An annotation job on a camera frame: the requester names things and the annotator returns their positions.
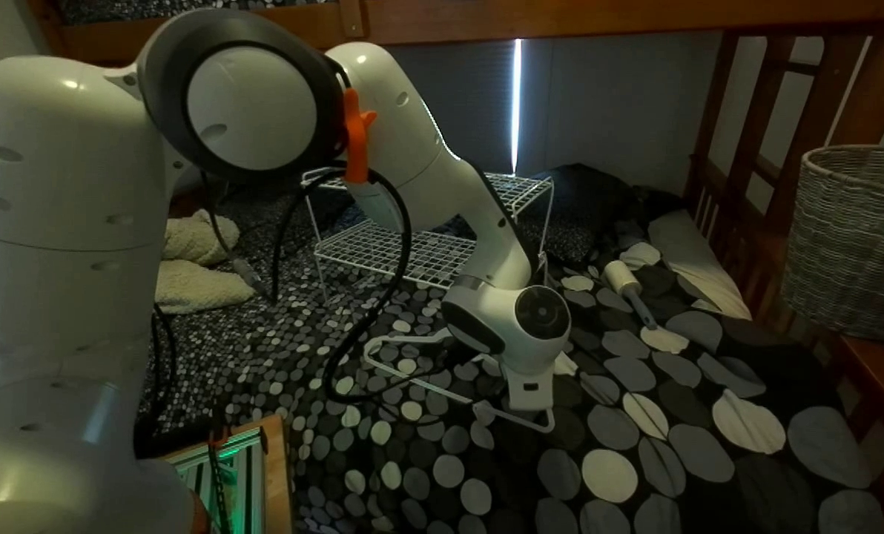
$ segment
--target white cloth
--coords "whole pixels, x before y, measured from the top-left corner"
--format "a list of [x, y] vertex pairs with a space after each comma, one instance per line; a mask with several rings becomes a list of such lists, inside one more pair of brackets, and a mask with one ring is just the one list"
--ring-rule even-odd
[[664, 214], [650, 223], [650, 243], [664, 264], [679, 276], [679, 285], [712, 303], [721, 314], [751, 320], [733, 276], [718, 264], [706, 237], [685, 211]]
[[154, 303], [166, 314], [193, 314], [205, 309], [234, 306], [255, 297], [237, 273], [208, 270], [193, 261], [160, 261]]
[[[234, 225], [234, 220], [217, 217], [217, 228], [228, 249], [237, 246], [240, 228]], [[237, 273], [205, 267], [225, 258], [228, 252], [214, 234], [208, 211], [169, 220], [163, 237], [163, 261], [157, 267], [154, 303], [166, 314], [193, 314], [255, 297], [255, 291]]]
[[[228, 217], [217, 217], [217, 228], [228, 249], [237, 246], [240, 228]], [[193, 217], [169, 220], [163, 237], [163, 261], [196, 261], [217, 264], [225, 261], [225, 249], [211, 228], [208, 211], [196, 211]]]

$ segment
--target light strip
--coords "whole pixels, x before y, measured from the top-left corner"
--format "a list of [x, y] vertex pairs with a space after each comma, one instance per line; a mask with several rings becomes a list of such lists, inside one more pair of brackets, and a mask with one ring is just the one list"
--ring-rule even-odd
[[513, 39], [510, 50], [510, 172], [519, 172], [522, 154], [522, 83], [525, 83], [525, 39]]

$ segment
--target wicker basket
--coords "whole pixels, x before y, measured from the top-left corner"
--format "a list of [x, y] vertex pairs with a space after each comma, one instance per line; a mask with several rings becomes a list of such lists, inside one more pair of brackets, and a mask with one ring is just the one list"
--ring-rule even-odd
[[884, 148], [801, 160], [783, 303], [807, 323], [884, 338]]

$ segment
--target white object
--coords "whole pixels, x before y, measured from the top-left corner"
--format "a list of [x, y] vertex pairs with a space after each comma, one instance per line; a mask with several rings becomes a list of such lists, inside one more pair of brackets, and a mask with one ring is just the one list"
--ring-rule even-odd
[[724, 439], [753, 454], [777, 454], [786, 448], [786, 427], [759, 403], [724, 389], [712, 403], [712, 421]]
[[406, 320], [392, 320], [392, 332], [412, 332]]
[[[234, 249], [240, 237], [240, 228], [234, 225], [234, 220], [217, 214], [214, 223], [225, 246]], [[214, 234], [208, 211], [175, 217], [166, 223], [163, 261], [196, 261], [196, 264], [225, 261], [228, 252], [222, 249], [220, 237]]]
[[377, 421], [377, 424], [371, 427], [371, 439], [374, 439], [377, 445], [386, 445], [386, 442], [392, 439], [392, 427], [389, 427], [389, 421]]
[[742, 291], [718, 264], [706, 237], [685, 211], [653, 220], [650, 243], [662, 252], [664, 264], [697, 291], [697, 297], [709, 300], [727, 317], [751, 320]]
[[650, 344], [656, 353], [682, 353], [688, 347], [688, 338], [670, 332], [670, 329], [641, 329], [644, 344]]
[[362, 418], [362, 412], [356, 406], [347, 406], [347, 412], [341, 415], [341, 427], [356, 427]]
[[[463, 217], [478, 237], [460, 279], [445, 294], [442, 317], [448, 329], [478, 350], [495, 350], [489, 341], [498, 341], [510, 409], [549, 409], [555, 401], [552, 362], [570, 335], [564, 297], [543, 288], [555, 294], [549, 314], [564, 314], [564, 326], [531, 332], [519, 314], [522, 297], [531, 294], [531, 261], [513, 225], [504, 223], [507, 214], [484, 175], [445, 145], [436, 119], [389, 50], [350, 42], [326, 56], [344, 68], [362, 110], [377, 113], [371, 125], [377, 142], [371, 142], [368, 163], [400, 193], [412, 231]], [[386, 228], [400, 225], [400, 214], [380, 184], [347, 184], [347, 190], [371, 220]]]
[[567, 353], [555, 359], [555, 377], [578, 377], [581, 365], [573, 362]]
[[415, 359], [400, 359], [400, 362], [395, 362], [395, 368], [403, 374], [403, 377], [412, 377], [415, 374]]
[[662, 258], [659, 249], [647, 240], [632, 243], [629, 249], [620, 252], [620, 261], [632, 270], [653, 267], [659, 264], [659, 258]]
[[255, 297], [237, 273], [208, 270], [193, 261], [160, 261], [154, 303], [166, 314], [193, 314], [205, 309], [234, 306]]
[[564, 276], [561, 285], [567, 291], [575, 291], [575, 294], [590, 294], [593, 291], [593, 279], [590, 276]]
[[581, 460], [584, 487], [611, 504], [629, 501], [641, 487], [638, 469], [617, 451], [593, 448]]
[[421, 418], [421, 403], [406, 401], [406, 403], [400, 406], [400, 412], [403, 412], [406, 421], [418, 421], [418, 418]]
[[398, 463], [383, 463], [380, 469], [380, 481], [386, 484], [386, 490], [400, 490], [403, 487], [403, 472]]
[[602, 276], [611, 282], [611, 288], [623, 297], [629, 288], [641, 288], [638, 276], [623, 261], [608, 261], [602, 267]]
[[172, 469], [131, 451], [166, 151], [116, 74], [0, 62], [0, 531], [193, 519]]
[[670, 421], [647, 395], [623, 395], [623, 412], [653, 439], [667, 439]]
[[335, 392], [338, 392], [338, 395], [350, 395], [350, 392], [353, 392], [353, 383], [356, 383], [353, 377], [341, 377], [341, 380], [335, 383]]
[[187, 116], [217, 157], [255, 172], [297, 160], [317, 128], [303, 74], [261, 47], [211, 53], [187, 83]]

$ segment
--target bed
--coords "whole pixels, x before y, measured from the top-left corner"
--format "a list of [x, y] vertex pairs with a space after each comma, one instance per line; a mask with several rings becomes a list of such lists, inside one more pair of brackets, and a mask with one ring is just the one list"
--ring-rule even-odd
[[[338, 211], [326, 208], [329, 202], [338, 205], [317, 199], [314, 214], [326, 220]], [[878, 501], [860, 492], [872, 472], [819, 362], [801, 344], [783, 344], [748, 323], [736, 291], [733, 303], [721, 303], [715, 291], [688, 288], [691, 276], [676, 276], [682, 267], [718, 264], [691, 217], [667, 208], [620, 211], [629, 217], [608, 220], [608, 231], [587, 231], [590, 237], [575, 234], [570, 211], [555, 217], [549, 252], [561, 258], [552, 285], [564, 291], [575, 326], [558, 362], [549, 433], [486, 412], [486, 403], [501, 406], [498, 368], [445, 368], [445, 347], [380, 347], [377, 359], [472, 398], [472, 406], [412, 383], [386, 389], [395, 377], [353, 365], [341, 368], [338, 389], [377, 398], [326, 401], [320, 365], [386, 279], [317, 264], [311, 249], [282, 270], [288, 285], [279, 306], [252, 300], [172, 320], [184, 380], [163, 421], [181, 430], [208, 415], [202, 406], [211, 406], [214, 392], [225, 395], [231, 421], [285, 415], [294, 445], [294, 519], [303, 531], [872, 525]], [[267, 261], [267, 234], [279, 211], [282, 202], [225, 205], [222, 214], [243, 225], [240, 255], [252, 264]], [[641, 320], [596, 270], [617, 255], [626, 231], [650, 237], [670, 261], [635, 276], [653, 314], [694, 341], [682, 356], [650, 350]], [[309, 225], [294, 225], [288, 249], [309, 234]], [[442, 294], [436, 285], [403, 285], [371, 335], [433, 335], [442, 326]], [[721, 303], [721, 312], [703, 306], [703, 294], [712, 294], [706, 300]]]
[[[128, 62], [142, 39], [160, 24], [65, 24], [50, 0], [30, 0], [27, 6], [53, 53], [92, 62]], [[721, 30], [724, 42], [715, 59], [715, 80], [700, 139], [691, 154], [685, 190], [688, 214], [709, 237], [721, 264], [739, 282], [756, 323], [801, 341], [804, 350], [822, 353], [828, 362], [825, 377], [834, 383], [854, 383], [860, 401], [845, 406], [854, 436], [866, 436], [878, 424], [884, 427], [884, 344], [842, 338], [834, 332], [801, 332], [798, 320], [777, 303], [798, 157], [825, 139], [875, 142], [884, 134], [884, 0], [697, 0], [694, 9], [670, 0], [338, 0], [320, 6], [267, 9], [264, 15], [320, 47], [344, 39], [415, 45], [510, 36]], [[733, 169], [721, 172], [709, 154], [736, 42], [742, 36], [765, 36], [768, 50], [748, 104]], [[795, 36], [825, 39], [819, 65], [792, 62]], [[813, 89], [783, 166], [771, 166], [759, 145], [786, 71], [813, 77]], [[768, 187], [774, 187], [765, 211], [756, 211], [745, 199], [751, 181], [768, 181]], [[884, 504], [884, 469], [875, 475], [869, 490]]]

